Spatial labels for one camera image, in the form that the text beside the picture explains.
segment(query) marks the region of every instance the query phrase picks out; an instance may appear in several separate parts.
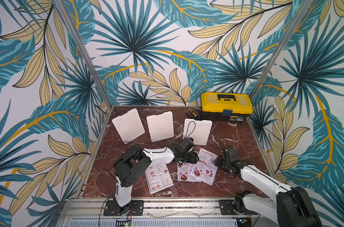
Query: red marble tabletop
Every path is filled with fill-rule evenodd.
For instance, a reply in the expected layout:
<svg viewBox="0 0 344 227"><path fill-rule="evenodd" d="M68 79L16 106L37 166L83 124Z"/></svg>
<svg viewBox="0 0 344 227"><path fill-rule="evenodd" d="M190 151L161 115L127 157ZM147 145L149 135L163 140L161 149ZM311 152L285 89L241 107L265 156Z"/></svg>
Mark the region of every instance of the red marble tabletop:
<svg viewBox="0 0 344 227"><path fill-rule="evenodd" d="M104 134L103 141L100 145L99 151L96 155L95 162L92 166L86 187L83 192L83 197L108 197L115 194L115 179L113 179L103 166L103 158L107 150L115 143L121 142L121 138L112 125L111 119L120 116L127 111L136 108L142 120L145 133L135 139L134 141L141 143L144 148L164 148L172 143L179 143L183 136L184 120L187 117L187 107L114 107L108 127ZM152 143L148 132L146 117L154 114L161 114L166 111L173 112L174 137L157 141ZM195 151L204 148L217 155L221 155L221 149L225 138L231 145L233 145L239 157L246 159L258 167L260 170L267 173L266 166L259 152L258 146L254 140L253 134L247 122L228 123L228 122L213 122L209 139L206 146L196 146ZM105 165L108 170L114 174L112 169L114 161L135 144L119 144L108 152L105 158ZM259 196L264 194L254 187L252 184L245 182L242 179L228 178L222 170L217 170L215 181L212 186L203 182L181 182L177 180L177 163L167 164L174 186L166 188L155 194L150 194L147 186L145 175L133 185L132 197L233 197L239 191L250 190Z"/></svg>

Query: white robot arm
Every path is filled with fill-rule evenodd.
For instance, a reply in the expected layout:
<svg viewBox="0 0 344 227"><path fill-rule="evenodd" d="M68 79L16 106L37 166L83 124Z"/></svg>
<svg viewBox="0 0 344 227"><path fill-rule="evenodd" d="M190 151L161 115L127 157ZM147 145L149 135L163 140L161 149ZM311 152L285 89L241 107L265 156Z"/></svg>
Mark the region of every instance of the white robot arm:
<svg viewBox="0 0 344 227"><path fill-rule="evenodd" d="M145 149L136 145L126 151L115 162L117 192L114 205L118 214L128 212L132 202L132 187L149 165L183 162L197 163L198 156L192 152L193 139L185 138L176 147L167 146L160 149ZM230 205L231 214L257 212L282 227L321 227L321 221L313 207L307 192L301 187L292 188L280 183L258 170L256 166L241 160L233 147L223 149L223 155L215 160L215 165L226 173L234 174L251 183L268 197L258 197L249 191L235 196Z"/></svg>

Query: paper menu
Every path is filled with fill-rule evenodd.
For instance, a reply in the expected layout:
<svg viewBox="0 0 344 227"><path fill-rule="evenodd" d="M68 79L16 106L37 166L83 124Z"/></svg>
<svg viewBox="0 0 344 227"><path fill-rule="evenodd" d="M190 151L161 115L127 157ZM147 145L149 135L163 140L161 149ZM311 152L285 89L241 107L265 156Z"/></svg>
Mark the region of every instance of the paper menu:
<svg viewBox="0 0 344 227"><path fill-rule="evenodd" d="M217 155L201 148L198 157L200 160L193 165L190 175L212 185L217 172L217 166L214 165Z"/></svg>
<svg viewBox="0 0 344 227"><path fill-rule="evenodd" d="M173 186L173 181L166 164L148 166L145 176L151 194Z"/></svg>
<svg viewBox="0 0 344 227"><path fill-rule="evenodd" d="M182 163L181 167L177 165L178 172L178 181L187 181L187 182L201 182L201 180L190 175L193 164L191 163Z"/></svg>

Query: black bracket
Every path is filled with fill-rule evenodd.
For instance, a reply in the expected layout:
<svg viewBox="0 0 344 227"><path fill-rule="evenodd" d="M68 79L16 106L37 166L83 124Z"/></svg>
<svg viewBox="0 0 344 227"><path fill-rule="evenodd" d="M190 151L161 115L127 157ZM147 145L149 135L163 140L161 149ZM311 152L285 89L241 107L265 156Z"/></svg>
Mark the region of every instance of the black bracket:
<svg viewBox="0 0 344 227"><path fill-rule="evenodd" d="M132 211L132 216L142 216L143 214L143 200L132 200L128 207L128 210L123 214L116 200L110 200L106 202L104 209L104 216L128 216Z"/></svg>

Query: wall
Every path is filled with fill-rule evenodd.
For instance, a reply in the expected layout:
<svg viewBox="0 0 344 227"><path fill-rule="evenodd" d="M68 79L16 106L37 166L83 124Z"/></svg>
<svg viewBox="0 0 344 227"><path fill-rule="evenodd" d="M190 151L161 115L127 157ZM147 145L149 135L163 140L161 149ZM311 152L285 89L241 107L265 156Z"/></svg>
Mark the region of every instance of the wall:
<svg viewBox="0 0 344 227"><path fill-rule="evenodd" d="M307 189L324 226L344 226L344 1L324 4L281 53L251 120L277 178Z"/></svg>
<svg viewBox="0 0 344 227"><path fill-rule="evenodd" d="M72 44L52 1L0 1L0 226L53 226L95 152L105 104Z"/></svg>
<svg viewBox="0 0 344 227"><path fill-rule="evenodd" d="M95 0L80 34L94 34L86 48L112 104L197 105L206 91L250 92L300 2Z"/></svg>

